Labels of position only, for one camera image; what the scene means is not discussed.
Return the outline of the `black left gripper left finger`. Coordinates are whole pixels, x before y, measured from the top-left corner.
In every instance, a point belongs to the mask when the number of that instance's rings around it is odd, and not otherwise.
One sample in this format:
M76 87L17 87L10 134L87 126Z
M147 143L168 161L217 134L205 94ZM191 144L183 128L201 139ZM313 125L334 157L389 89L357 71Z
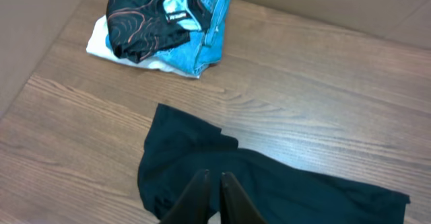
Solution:
M210 190L209 170L199 170L160 224L207 224Z

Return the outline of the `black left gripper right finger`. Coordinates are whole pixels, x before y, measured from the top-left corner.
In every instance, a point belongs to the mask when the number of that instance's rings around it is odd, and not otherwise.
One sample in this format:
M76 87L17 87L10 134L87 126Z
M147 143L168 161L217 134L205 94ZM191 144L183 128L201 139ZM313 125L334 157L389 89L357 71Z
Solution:
M232 172L220 178L220 215L221 224L267 223Z

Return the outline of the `black t-shirt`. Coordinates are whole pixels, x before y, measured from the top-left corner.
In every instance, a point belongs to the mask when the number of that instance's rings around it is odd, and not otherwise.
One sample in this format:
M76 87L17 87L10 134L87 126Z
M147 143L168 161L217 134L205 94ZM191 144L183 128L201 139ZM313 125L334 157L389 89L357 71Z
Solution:
M209 212L220 209L220 178L232 173L268 223L398 224L408 195L308 172L242 149L220 128L159 104L144 141L137 185L145 209L163 218L200 170L209 172Z

